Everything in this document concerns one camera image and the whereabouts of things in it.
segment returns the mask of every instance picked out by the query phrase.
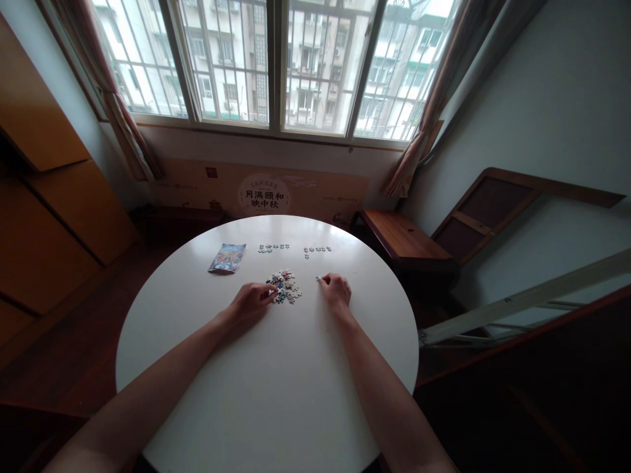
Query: wall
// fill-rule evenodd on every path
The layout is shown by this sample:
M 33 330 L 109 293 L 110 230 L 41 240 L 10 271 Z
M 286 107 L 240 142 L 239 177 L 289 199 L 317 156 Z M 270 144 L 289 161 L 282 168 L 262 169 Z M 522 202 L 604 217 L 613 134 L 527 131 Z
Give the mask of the wall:
M 0 12 L 125 209 L 146 203 L 147 197 L 131 180 L 120 155 L 101 131 L 35 0 L 0 0 Z
M 399 151 L 315 145 L 196 131 L 141 127 L 148 144 L 161 158 L 207 160 L 285 169 L 368 176 L 364 207 L 393 209 L 397 199 L 379 189 Z
M 503 58 L 404 212 L 432 234 L 489 166 L 631 194 L 631 4 L 549 0 Z M 547 198 L 463 268 L 454 294 L 493 302 L 626 249 L 631 198 L 610 210 Z

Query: cardboard sign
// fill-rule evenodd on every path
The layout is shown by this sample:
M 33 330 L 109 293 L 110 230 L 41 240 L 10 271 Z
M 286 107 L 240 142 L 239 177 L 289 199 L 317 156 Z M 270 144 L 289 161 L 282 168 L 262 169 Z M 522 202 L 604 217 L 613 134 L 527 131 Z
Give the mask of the cardboard sign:
M 231 217 L 300 215 L 345 227 L 362 208 L 364 176 L 163 159 L 158 206 L 224 209 Z

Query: window sill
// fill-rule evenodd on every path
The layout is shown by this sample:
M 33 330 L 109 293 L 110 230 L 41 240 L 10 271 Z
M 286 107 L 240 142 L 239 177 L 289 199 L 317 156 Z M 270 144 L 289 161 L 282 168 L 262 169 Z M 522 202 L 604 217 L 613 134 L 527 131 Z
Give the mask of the window sill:
M 218 122 L 207 118 L 203 119 L 202 122 L 195 122 L 189 118 L 138 114 L 134 112 L 132 112 L 132 116 L 140 127 L 159 127 L 197 133 L 215 133 L 218 135 L 274 139 L 278 141 L 312 143 L 315 145 L 350 146 L 353 148 L 366 148 L 394 152 L 403 151 L 408 145 L 408 142 L 406 141 L 393 141 L 366 137 L 347 138 L 340 135 L 329 135 L 326 134 L 326 132 L 303 133 L 297 130 L 274 132 L 268 125 L 258 123 L 246 124 L 228 121 Z

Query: curtain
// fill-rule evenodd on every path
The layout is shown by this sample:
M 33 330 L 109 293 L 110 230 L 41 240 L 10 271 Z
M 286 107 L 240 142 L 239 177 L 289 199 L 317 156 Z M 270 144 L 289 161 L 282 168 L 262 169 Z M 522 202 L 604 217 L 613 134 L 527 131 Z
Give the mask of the curtain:
M 505 0 L 463 0 L 423 107 L 421 121 L 383 185 L 381 192 L 384 195 L 400 198 L 408 196 L 414 171 L 424 153 L 431 148 L 427 146 L 428 140 L 435 139 L 440 129 L 435 128 L 440 113 L 466 74 L 504 3 Z
M 51 0 L 51 3 L 75 52 L 97 84 L 105 115 L 114 129 L 133 178 L 137 181 L 161 179 L 164 173 L 160 164 L 116 89 L 114 76 L 99 42 L 98 23 L 90 0 Z

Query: person's left hand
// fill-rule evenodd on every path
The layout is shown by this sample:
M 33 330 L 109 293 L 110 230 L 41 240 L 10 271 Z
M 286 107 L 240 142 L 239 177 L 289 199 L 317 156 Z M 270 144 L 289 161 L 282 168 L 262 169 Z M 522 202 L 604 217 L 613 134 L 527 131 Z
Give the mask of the person's left hand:
M 226 309 L 235 321 L 242 321 L 262 315 L 266 307 L 274 301 L 278 288 L 273 284 L 248 282 L 244 284 L 235 299 Z

